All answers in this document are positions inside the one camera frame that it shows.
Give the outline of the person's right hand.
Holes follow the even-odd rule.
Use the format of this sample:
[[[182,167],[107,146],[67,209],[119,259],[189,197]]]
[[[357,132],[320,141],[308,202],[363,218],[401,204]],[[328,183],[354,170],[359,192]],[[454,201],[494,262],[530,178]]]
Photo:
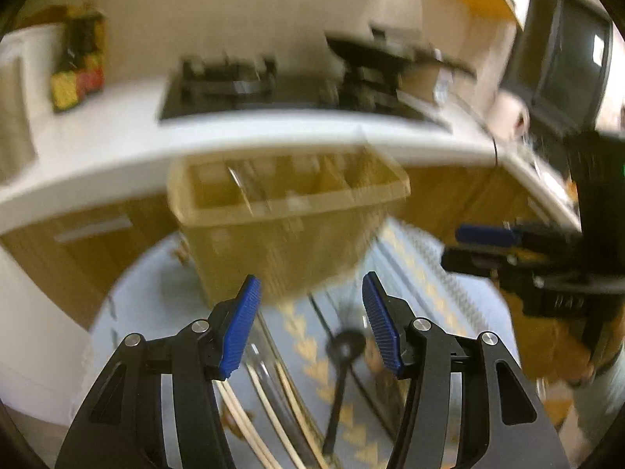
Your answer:
[[[608,324],[609,339],[603,358],[593,364],[587,346],[572,335],[571,322],[527,317],[522,312],[519,297],[503,290],[501,294],[511,314],[521,367],[530,379],[548,378],[569,383],[587,381],[621,347],[623,312]]]

